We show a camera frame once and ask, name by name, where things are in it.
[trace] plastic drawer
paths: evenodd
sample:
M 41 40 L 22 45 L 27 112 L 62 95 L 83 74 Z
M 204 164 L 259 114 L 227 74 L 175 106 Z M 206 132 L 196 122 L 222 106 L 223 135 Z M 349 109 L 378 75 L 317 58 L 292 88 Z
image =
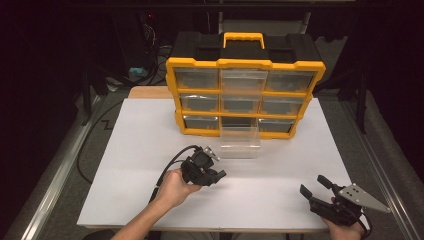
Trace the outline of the plastic drawer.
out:
M 255 158 L 261 147 L 256 118 L 221 117 L 222 158 Z
M 184 115 L 186 128 L 194 129 L 218 129 L 218 117 Z
M 181 108 L 188 111 L 218 111 L 216 94 L 180 94 Z
M 304 99 L 297 97 L 263 97 L 261 113 L 296 115 Z
M 257 113 L 259 96 L 221 95 L 221 111 L 232 113 Z
M 315 72 L 269 71 L 266 91 L 307 92 Z
M 280 132 L 288 133 L 293 126 L 294 120 L 292 119 L 258 119 L 258 126 L 260 132 Z
M 218 89 L 218 69 L 174 68 L 179 88 Z
M 267 75 L 268 71 L 256 69 L 221 70 L 221 90 L 223 93 L 261 94 Z

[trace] person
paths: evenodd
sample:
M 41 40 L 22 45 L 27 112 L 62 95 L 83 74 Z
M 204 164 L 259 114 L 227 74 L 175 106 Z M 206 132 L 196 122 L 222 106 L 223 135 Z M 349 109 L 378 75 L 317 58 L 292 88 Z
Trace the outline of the person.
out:
M 181 169 L 169 170 L 165 173 L 163 182 L 156 198 L 150 202 L 137 216 L 119 230 L 111 240 L 142 240 L 150 228 L 172 208 L 182 204 L 187 197 L 202 187 L 187 184 Z M 332 240 L 359 240 L 364 234 L 359 223 L 350 227 L 338 226 L 325 218 L 323 222 L 330 230 Z

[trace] cable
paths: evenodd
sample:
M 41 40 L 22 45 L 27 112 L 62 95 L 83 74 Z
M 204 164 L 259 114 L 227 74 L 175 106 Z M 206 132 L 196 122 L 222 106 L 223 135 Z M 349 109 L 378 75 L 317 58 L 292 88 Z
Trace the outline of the cable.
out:
M 359 223 L 365 229 L 365 232 L 366 232 L 366 234 L 361 239 L 365 239 L 365 238 L 369 237 L 371 235 L 371 233 L 372 233 L 372 223 L 371 223 L 371 220 L 368 218 L 368 216 L 365 215 L 365 213 L 362 213 L 362 214 L 364 215 L 364 217 L 367 220 L 368 225 L 370 227 L 370 229 L 367 231 L 367 228 L 364 226 L 364 224 L 362 223 L 362 221 L 360 221 L 360 223 Z
M 210 22 L 210 16 L 209 16 L 209 12 L 206 12 L 206 16 L 208 18 L 208 33 L 211 33 L 211 22 Z
M 116 106 L 118 106 L 118 105 L 120 105 L 120 104 L 122 104 L 124 101 L 122 100 L 122 101 L 119 101 L 119 102 L 117 102 L 115 105 L 113 105 L 112 107 L 110 107 L 110 108 L 108 108 L 97 120 L 96 120 L 96 122 L 91 126 L 91 128 L 90 128 L 90 130 L 88 131 L 88 133 L 87 133 L 87 136 L 85 137 L 85 139 L 84 139 L 84 141 L 82 142 L 82 145 L 81 145 L 81 148 L 80 148 L 80 150 L 78 151 L 78 155 L 77 155 L 77 170 L 78 170 L 78 173 L 81 175 L 81 177 L 86 181 L 86 182 L 88 182 L 89 184 L 92 184 L 93 183 L 93 181 L 92 180 L 90 180 L 90 179 L 88 179 L 88 177 L 86 177 L 85 175 L 84 175 L 84 173 L 82 172 L 82 170 L 81 170 L 81 166 L 80 166 L 80 157 L 81 157 L 81 152 L 83 151 L 83 149 L 84 149 L 84 147 L 85 147 L 85 144 L 86 144 L 86 142 L 87 142 L 87 139 L 90 137 L 90 134 L 91 134 L 91 132 L 93 131 L 93 129 L 94 129 L 94 127 L 96 127 L 96 125 L 100 122 L 100 120 L 108 113 L 108 112 L 110 112 L 113 108 L 115 108 Z
M 161 80 L 155 82 L 155 86 L 159 86 L 158 84 L 163 83 L 163 82 L 166 82 L 165 78 L 162 78 Z
M 370 227 L 370 229 L 368 230 L 367 227 L 365 227 L 365 224 L 361 221 L 361 219 L 359 219 L 359 217 L 356 217 L 356 215 L 348 208 L 344 208 L 343 210 L 345 210 L 346 212 L 348 212 L 350 215 L 352 215 L 353 218 L 356 219 L 356 221 L 359 223 L 359 225 L 361 225 L 362 229 L 364 229 L 364 236 L 361 237 L 361 239 L 365 239 L 367 237 L 369 237 L 371 235 L 372 232 L 372 223 L 371 220 L 368 218 L 367 215 L 365 215 L 365 213 L 362 212 L 362 215 L 364 215 L 365 219 L 368 222 L 368 225 Z
M 190 145 L 188 147 L 183 148 L 179 153 L 177 153 L 177 155 L 175 155 L 174 158 L 172 158 L 172 160 L 168 163 L 168 165 L 166 165 L 165 169 L 162 171 L 162 174 L 160 175 L 158 181 L 156 182 L 156 186 L 155 189 L 153 190 L 152 196 L 150 197 L 149 203 L 153 201 L 153 199 L 155 199 L 156 194 L 158 193 L 159 187 L 162 184 L 163 181 L 163 177 L 165 176 L 165 173 L 168 171 L 168 169 L 175 163 L 177 163 L 177 158 L 179 158 L 181 156 L 181 154 L 183 154 L 185 151 L 194 148 L 196 150 L 200 150 L 201 147 L 197 146 L 197 145 Z

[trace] yellow storage case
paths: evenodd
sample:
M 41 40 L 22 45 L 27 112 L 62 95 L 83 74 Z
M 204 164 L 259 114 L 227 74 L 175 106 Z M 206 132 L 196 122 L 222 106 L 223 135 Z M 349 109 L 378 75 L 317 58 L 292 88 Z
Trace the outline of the yellow storage case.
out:
M 216 137 L 230 123 L 289 139 L 325 65 L 305 34 L 180 32 L 166 69 L 181 133 Z

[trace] forearm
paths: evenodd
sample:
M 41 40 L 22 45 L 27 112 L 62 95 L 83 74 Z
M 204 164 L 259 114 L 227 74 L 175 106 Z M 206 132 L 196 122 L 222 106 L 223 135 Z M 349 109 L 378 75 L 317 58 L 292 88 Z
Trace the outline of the forearm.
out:
M 330 229 L 331 240 L 360 240 L 361 231 L 355 228 L 337 227 Z
M 150 228 L 163 217 L 171 208 L 158 201 L 153 201 L 123 227 L 112 240 L 144 239 Z

